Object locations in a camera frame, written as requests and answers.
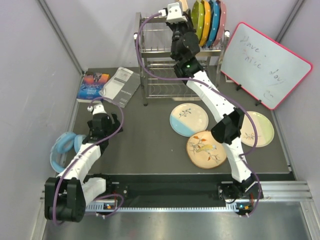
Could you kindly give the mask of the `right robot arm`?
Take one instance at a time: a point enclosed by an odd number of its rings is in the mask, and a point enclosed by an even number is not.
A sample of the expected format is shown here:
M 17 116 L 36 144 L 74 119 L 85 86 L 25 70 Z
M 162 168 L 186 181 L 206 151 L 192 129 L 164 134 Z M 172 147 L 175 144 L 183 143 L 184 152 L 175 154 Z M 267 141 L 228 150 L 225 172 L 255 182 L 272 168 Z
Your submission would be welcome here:
M 200 47 L 191 18 L 186 14 L 167 16 L 165 23 L 172 30 L 170 57 L 176 62 L 174 72 L 212 113 L 216 125 L 211 129 L 211 134 L 225 149 L 234 180 L 233 192 L 237 197 L 245 198 L 256 181 L 247 166 L 241 142 L 245 111 L 221 95 L 197 60 Z

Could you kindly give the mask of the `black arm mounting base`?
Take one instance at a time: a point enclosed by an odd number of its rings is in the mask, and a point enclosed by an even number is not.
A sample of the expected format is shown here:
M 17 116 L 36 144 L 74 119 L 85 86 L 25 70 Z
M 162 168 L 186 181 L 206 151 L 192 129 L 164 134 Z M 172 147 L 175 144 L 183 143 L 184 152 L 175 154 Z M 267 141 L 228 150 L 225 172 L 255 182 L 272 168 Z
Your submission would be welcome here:
M 230 174 L 102 174 L 86 177 L 106 180 L 103 199 L 117 200 L 121 210 L 195 211 L 231 206 L 240 216 L 251 215 L 264 197 L 252 175 L 242 183 Z

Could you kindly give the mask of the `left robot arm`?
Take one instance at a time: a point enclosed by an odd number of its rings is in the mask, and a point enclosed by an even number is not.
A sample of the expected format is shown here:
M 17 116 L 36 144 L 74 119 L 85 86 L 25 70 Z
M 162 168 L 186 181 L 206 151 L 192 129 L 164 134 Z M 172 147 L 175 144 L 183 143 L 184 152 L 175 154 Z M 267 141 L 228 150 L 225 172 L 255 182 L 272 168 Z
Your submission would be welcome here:
M 103 112 L 93 114 L 87 124 L 89 133 L 75 157 L 57 177 L 48 178 L 44 184 L 44 216 L 56 225 L 80 222 L 92 201 L 99 195 L 109 198 L 114 191 L 104 178 L 85 178 L 108 147 L 109 139 L 123 131 L 123 120 L 114 112 Z

